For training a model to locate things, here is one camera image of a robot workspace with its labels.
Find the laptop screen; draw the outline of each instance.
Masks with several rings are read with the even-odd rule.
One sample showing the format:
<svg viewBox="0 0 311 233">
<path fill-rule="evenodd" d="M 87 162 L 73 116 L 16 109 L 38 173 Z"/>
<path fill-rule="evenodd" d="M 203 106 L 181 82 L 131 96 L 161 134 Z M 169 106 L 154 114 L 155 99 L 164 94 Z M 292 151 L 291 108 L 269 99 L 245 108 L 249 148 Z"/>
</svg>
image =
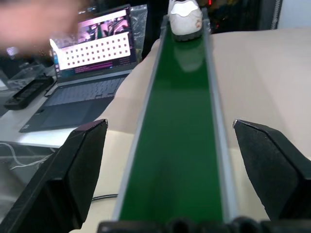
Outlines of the laptop screen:
<svg viewBox="0 0 311 233">
<path fill-rule="evenodd" d="M 78 36 L 50 43 L 58 78 L 136 62 L 129 6 L 81 22 Z"/>
</svg>

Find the conveyor belt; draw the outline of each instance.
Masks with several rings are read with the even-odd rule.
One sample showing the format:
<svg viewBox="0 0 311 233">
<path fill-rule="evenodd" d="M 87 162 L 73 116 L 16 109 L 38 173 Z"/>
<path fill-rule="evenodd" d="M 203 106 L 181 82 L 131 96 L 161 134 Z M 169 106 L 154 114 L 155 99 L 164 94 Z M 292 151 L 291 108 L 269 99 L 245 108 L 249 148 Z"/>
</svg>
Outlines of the conveyor belt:
<svg viewBox="0 0 311 233">
<path fill-rule="evenodd" d="M 180 43 L 169 25 L 162 31 L 131 169 L 114 214 L 119 220 L 223 220 L 205 37 Z"/>
</svg>

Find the beige tabletop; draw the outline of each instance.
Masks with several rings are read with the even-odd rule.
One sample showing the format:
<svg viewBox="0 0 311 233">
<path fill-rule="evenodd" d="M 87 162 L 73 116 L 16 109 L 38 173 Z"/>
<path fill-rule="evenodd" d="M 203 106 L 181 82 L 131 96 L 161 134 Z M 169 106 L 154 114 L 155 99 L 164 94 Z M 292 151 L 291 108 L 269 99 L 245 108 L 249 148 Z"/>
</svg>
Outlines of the beige tabletop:
<svg viewBox="0 0 311 233">
<path fill-rule="evenodd" d="M 267 219 L 247 177 L 232 123 L 239 118 L 278 129 L 311 158 L 311 28 L 223 33 L 212 39 L 239 212 Z M 125 79 L 100 117 L 109 120 L 109 129 L 94 196 L 119 190 L 158 45 Z M 74 232 L 95 233 L 99 222 L 111 219 L 115 203 L 93 202 L 82 229 Z"/>
</svg>

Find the hand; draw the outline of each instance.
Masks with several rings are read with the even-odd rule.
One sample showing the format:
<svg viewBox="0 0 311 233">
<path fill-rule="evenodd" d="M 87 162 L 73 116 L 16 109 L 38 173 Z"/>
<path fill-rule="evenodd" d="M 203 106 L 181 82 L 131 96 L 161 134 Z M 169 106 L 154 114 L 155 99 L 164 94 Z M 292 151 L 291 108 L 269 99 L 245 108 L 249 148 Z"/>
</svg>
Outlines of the hand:
<svg viewBox="0 0 311 233">
<path fill-rule="evenodd" d="M 78 0 L 31 0 L 0 8 L 0 48 L 17 47 L 23 52 L 40 50 L 53 35 L 75 33 Z"/>
</svg>

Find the laptop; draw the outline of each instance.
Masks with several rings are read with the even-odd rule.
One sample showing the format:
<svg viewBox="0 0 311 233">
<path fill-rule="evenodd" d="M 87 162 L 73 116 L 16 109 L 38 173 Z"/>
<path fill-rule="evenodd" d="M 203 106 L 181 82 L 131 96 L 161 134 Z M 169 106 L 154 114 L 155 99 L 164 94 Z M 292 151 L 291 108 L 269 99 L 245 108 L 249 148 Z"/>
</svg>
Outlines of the laptop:
<svg viewBox="0 0 311 233">
<path fill-rule="evenodd" d="M 81 22 L 76 36 L 51 39 L 58 87 L 21 133 L 94 121 L 137 65 L 130 5 Z"/>
</svg>

